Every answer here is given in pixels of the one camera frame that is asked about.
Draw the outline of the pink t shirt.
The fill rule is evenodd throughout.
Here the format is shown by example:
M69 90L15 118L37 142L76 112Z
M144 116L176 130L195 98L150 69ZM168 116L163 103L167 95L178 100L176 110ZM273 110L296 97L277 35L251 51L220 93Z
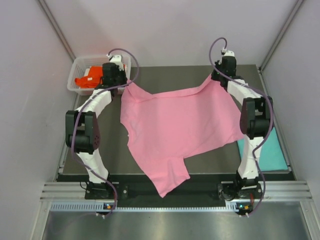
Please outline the pink t shirt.
M243 138L240 110L218 81L151 94L137 84L121 97L128 149L160 197L190 178L186 158Z

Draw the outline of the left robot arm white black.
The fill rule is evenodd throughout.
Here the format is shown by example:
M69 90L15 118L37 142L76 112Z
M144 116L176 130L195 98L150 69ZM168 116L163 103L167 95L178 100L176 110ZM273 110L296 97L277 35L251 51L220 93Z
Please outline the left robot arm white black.
M115 196L99 152L101 135L98 117L127 82L123 56L107 55L108 62L100 68L97 86L91 96L77 109L65 114L65 143L72 156L87 170L86 199L104 200Z

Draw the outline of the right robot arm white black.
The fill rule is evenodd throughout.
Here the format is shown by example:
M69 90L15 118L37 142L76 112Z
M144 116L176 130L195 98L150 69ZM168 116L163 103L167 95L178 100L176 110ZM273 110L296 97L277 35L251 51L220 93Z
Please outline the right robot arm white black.
M273 100L252 89L236 75L237 60L231 50L223 48L221 59L214 62L211 79L218 81L224 90L241 104L239 127L244 138L241 162L233 186L222 187L220 195L228 201L251 197L262 189L259 184L259 160L262 146L273 129Z

